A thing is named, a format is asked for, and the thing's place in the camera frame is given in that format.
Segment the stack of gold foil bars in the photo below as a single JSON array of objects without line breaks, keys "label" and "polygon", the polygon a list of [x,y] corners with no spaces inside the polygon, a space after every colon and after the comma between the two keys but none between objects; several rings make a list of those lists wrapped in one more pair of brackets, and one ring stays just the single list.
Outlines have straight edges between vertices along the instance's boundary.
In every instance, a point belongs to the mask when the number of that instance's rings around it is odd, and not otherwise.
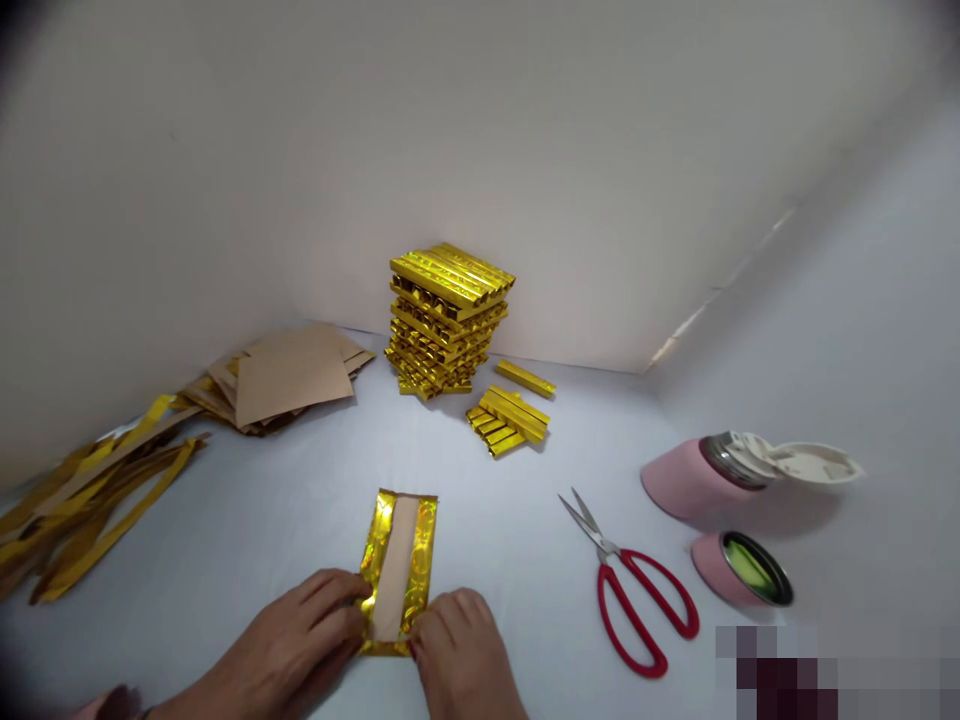
[{"label": "stack of gold foil bars", "polygon": [[384,354],[400,393],[430,400],[471,392],[516,278],[447,243],[394,258],[390,269],[397,299]]},{"label": "stack of gold foil bars", "polygon": [[467,421],[496,458],[525,442],[542,442],[550,418],[525,403],[520,393],[491,385],[480,405],[467,410]]}]

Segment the scissors blade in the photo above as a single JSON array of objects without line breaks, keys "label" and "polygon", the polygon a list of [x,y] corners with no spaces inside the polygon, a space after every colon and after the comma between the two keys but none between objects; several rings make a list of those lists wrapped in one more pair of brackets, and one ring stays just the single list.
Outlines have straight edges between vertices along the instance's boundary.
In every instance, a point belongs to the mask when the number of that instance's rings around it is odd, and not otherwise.
[{"label": "scissors blade", "polygon": [[597,535],[603,535],[603,533],[600,532],[600,526],[597,525],[597,521],[593,519],[593,515],[590,514],[590,510],[587,508],[587,504],[583,501],[583,498],[580,497],[574,488],[570,489],[573,490],[573,496],[577,499],[577,504],[580,506],[581,512],[583,512],[583,517],[587,519],[587,523],[593,528]]},{"label": "scissors blade", "polygon": [[563,503],[563,506],[567,509],[567,512],[569,512],[573,516],[573,519],[577,521],[577,525],[580,526],[580,529],[583,530],[587,536],[597,544],[597,547],[599,547],[601,550],[604,550],[603,537],[600,535],[600,533],[590,527],[590,524],[580,517],[576,510],[570,507],[570,503],[564,500],[562,495],[557,495],[557,497],[560,498],[560,502]]}]

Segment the scissors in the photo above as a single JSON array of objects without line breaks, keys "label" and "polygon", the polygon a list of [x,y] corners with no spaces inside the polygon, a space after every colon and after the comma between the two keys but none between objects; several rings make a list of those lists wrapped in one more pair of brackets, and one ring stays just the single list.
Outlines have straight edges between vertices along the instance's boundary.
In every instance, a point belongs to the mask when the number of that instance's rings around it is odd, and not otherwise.
[{"label": "scissors", "polygon": [[[663,610],[670,622],[673,623],[673,626],[677,629],[680,637],[685,638],[686,640],[692,640],[697,636],[697,633],[700,632],[700,615],[697,613],[697,607],[693,604],[693,599],[690,597],[690,593],[687,592],[687,589],[680,583],[679,580],[677,580],[674,574],[667,570],[663,565],[658,563],[652,557],[638,553],[635,550],[621,550],[612,542],[607,540],[603,536],[603,533],[600,532],[600,528],[597,526],[597,521],[593,519],[593,515],[590,514],[590,510],[587,509],[586,504],[580,499],[577,491],[573,488],[570,489],[573,490],[573,496],[577,499],[577,504],[580,505],[580,511],[583,513],[583,515],[581,516],[576,510],[570,507],[570,504],[563,499],[562,495],[560,496],[560,502],[562,502],[564,507],[566,507],[567,510],[570,511],[570,514],[573,515],[573,519],[577,521],[580,529],[590,536],[590,539],[597,544],[597,557],[600,558],[600,573],[597,575],[597,594],[600,596],[600,615],[603,617],[603,624],[607,628],[607,635],[610,636],[610,641],[613,643],[613,646],[616,648],[617,652],[620,653],[620,657],[623,658],[623,661],[627,664],[627,666],[637,673],[637,675],[642,675],[645,678],[651,679],[663,677],[666,675],[668,668],[667,656],[663,654],[660,646],[657,645],[656,641],[654,641],[643,622],[641,622],[636,610],[633,609],[633,605],[630,604],[630,600],[627,597],[627,594],[623,591],[623,586],[617,579],[617,574],[607,562],[607,558],[610,555],[616,555],[620,558],[620,562],[623,563],[624,567],[626,567],[627,570],[629,570],[633,576],[640,581],[640,584],[643,585],[647,592],[650,593],[651,597],[656,600],[657,605],[660,606],[660,609]],[[687,609],[688,621],[686,624],[684,624],[684,622],[680,619],[680,616],[677,615],[676,611],[670,607],[670,604],[666,601],[663,595],[660,594],[657,586],[650,582],[650,578],[648,578],[643,570],[640,569],[640,566],[636,563],[637,560],[642,560],[648,565],[655,567],[665,578],[667,578],[667,580],[671,582],[673,587],[677,589],[677,592],[680,593],[680,597],[683,599],[684,607]],[[647,647],[647,650],[649,650],[650,654],[653,655],[653,665],[641,665],[638,663],[636,660],[630,657],[629,653],[627,653],[623,645],[620,643],[620,640],[617,638],[617,634],[613,630],[613,625],[610,623],[610,616],[607,614],[607,600],[603,592],[604,583],[609,583],[610,587],[613,588],[613,593],[617,596],[617,600],[620,601],[620,606],[623,608],[624,612],[627,613],[627,617],[630,618],[630,622],[640,635],[640,639],[643,640],[643,644]]]}]

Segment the pixelated area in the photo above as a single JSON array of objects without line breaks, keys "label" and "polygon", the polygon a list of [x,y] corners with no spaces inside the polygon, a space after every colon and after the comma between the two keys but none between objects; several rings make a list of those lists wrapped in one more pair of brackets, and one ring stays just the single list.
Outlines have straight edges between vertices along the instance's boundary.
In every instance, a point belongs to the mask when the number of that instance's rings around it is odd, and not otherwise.
[{"label": "pixelated area", "polygon": [[[718,627],[716,717],[960,718],[957,628]],[[829,637],[824,641],[824,632]],[[833,656],[817,656],[829,648]]]}]

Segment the green liquid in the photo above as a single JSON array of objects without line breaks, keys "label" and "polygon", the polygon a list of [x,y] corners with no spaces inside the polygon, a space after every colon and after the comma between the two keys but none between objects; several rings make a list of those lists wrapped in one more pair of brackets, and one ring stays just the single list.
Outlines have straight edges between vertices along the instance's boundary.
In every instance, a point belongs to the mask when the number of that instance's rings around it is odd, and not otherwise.
[{"label": "green liquid", "polygon": [[765,597],[776,596],[777,585],[773,578],[747,548],[736,540],[731,540],[727,544],[727,558],[737,575],[747,585]]}]

